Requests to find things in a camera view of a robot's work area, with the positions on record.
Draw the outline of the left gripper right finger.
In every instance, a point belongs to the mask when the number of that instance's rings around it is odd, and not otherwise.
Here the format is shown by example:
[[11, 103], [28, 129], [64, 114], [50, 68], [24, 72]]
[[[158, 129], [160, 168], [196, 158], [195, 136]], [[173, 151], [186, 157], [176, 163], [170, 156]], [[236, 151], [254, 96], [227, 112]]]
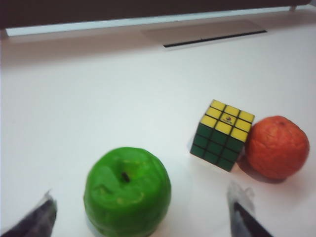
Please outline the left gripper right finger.
[[231, 181], [227, 190], [230, 229], [233, 237], [270, 237], [271, 234], [256, 220], [254, 192]]

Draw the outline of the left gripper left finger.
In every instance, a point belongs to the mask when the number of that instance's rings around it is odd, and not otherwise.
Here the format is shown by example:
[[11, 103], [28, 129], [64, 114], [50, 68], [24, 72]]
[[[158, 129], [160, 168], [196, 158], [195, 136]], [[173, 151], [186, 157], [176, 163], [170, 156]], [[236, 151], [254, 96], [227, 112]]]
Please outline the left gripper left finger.
[[50, 237], [57, 217], [57, 201], [48, 190], [35, 207], [1, 237]]

